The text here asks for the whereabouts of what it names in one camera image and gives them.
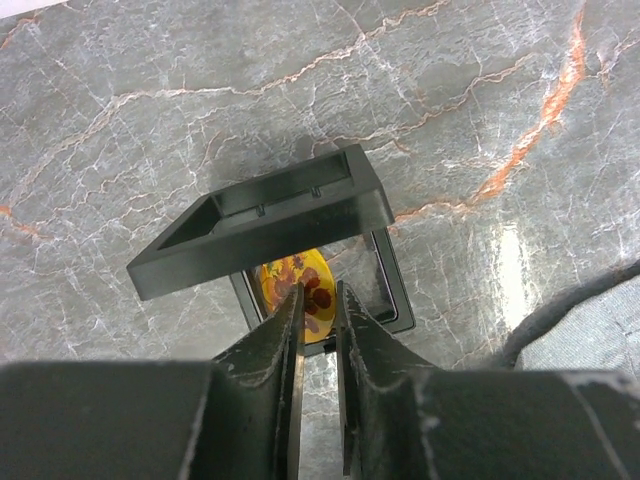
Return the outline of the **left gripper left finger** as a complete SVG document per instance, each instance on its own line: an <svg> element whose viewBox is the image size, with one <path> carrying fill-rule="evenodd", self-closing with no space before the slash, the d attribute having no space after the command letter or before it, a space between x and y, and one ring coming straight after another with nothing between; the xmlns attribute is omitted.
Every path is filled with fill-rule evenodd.
<svg viewBox="0 0 640 480"><path fill-rule="evenodd" d="M203 361L1 369L5 479L294 479L304 293Z"/></svg>

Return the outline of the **grey shirt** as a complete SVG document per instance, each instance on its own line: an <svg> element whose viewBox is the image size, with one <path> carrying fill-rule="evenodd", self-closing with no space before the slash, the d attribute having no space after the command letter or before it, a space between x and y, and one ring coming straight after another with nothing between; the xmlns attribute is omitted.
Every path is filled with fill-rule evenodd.
<svg viewBox="0 0 640 480"><path fill-rule="evenodd" d="M618 370L639 377L639 264L567 289L510 334L499 364L519 370Z"/></svg>

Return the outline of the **yellow floral round brooch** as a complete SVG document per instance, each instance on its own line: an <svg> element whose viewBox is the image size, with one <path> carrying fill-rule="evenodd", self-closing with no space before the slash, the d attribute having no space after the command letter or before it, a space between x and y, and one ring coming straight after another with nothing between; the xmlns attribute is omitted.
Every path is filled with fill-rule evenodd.
<svg viewBox="0 0 640 480"><path fill-rule="evenodd" d="M336 313L336 282L318 249L263 264L257 278L269 313L279 307L291 288L301 283L305 343L317 343L329 336Z"/></svg>

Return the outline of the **black box with brooch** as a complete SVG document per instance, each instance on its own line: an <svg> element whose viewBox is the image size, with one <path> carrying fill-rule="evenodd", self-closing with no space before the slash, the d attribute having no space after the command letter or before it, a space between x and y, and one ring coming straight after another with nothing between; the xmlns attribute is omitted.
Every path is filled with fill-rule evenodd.
<svg viewBox="0 0 640 480"><path fill-rule="evenodd" d="M310 249L337 285L349 284L388 331L415 325L389 230L394 216L381 180L359 145L306 160L198 198L127 267L142 300L228 278L250 328L271 314L259 268ZM333 329L306 344L335 348Z"/></svg>

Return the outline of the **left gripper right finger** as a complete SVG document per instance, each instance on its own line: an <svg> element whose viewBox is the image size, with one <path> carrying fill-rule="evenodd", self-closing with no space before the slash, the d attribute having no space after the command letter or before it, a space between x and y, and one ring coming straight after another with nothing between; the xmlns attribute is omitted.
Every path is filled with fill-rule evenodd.
<svg viewBox="0 0 640 480"><path fill-rule="evenodd" d="M639 385L619 372L443 370L336 293L343 472L353 479L635 479Z"/></svg>

